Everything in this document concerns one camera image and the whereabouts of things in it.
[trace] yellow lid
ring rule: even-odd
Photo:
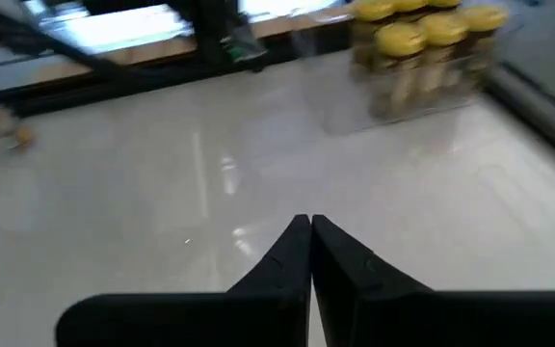
[[[468,26],[453,14],[430,14],[419,20],[429,44],[451,45],[465,39]]]
[[[393,0],[395,11],[404,13],[419,10],[428,4],[428,0]]]
[[[357,0],[353,4],[353,15],[358,20],[381,20],[394,13],[395,6],[388,0]]]
[[[473,32],[496,30],[507,21],[507,12],[498,6],[480,5],[462,11],[462,18]]]
[[[459,6],[461,3],[462,0],[430,0],[430,5],[441,8]]]
[[[414,24],[389,24],[376,32],[376,45],[383,54],[406,57],[425,48],[425,35]]]

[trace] glass jar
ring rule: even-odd
[[[429,13],[428,0],[393,0],[397,20],[413,23]]]
[[[422,18],[419,25],[427,38],[420,95],[423,101],[430,101],[443,87],[459,83],[460,76],[456,75],[459,71],[449,71],[448,67],[456,57],[456,48],[466,38],[468,27],[457,15],[449,13],[430,14]]]
[[[462,4],[462,0],[430,0],[430,13],[452,13]]]
[[[353,5],[351,46],[353,63],[371,69],[375,51],[374,34],[393,21],[395,7],[389,0],[358,0]]]
[[[425,35],[417,25],[394,23],[379,30],[376,40],[375,70],[382,75],[375,84],[373,111],[381,118],[399,117],[412,102]]]
[[[460,48],[461,54],[470,56],[466,72],[471,81],[481,86],[493,58],[494,36],[507,22],[508,13],[498,6],[480,5],[463,10],[461,17],[468,26],[468,35]]]

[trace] black plastic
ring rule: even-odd
[[[311,231],[297,216],[275,245],[225,293],[107,294],[69,308],[59,347],[305,347]]]
[[[329,347],[555,346],[555,292],[434,291],[326,217],[312,230]]]

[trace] jar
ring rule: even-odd
[[[395,7],[388,0],[358,0],[353,5],[351,46],[353,63],[370,69],[375,51],[374,34],[393,20]]]
[[[429,13],[428,0],[393,0],[397,20],[412,23]]]
[[[377,70],[384,71],[375,84],[374,113],[391,118],[408,110],[415,92],[417,68],[425,48],[425,35],[414,24],[394,23],[376,33]]]
[[[420,83],[424,101],[435,98],[442,87],[451,87],[459,82],[458,70],[449,70],[458,45],[466,38],[468,27],[454,14],[430,14],[419,21],[425,32],[427,46],[423,54],[425,66]]]
[[[462,4],[462,0],[430,0],[430,13],[452,13]]]
[[[461,17],[468,25],[468,35],[460,48],[469,57],[466,71],[476,85],[481,85],[495,46],[495,34],[507,21],[507,12],[493,5],[465,9]]]

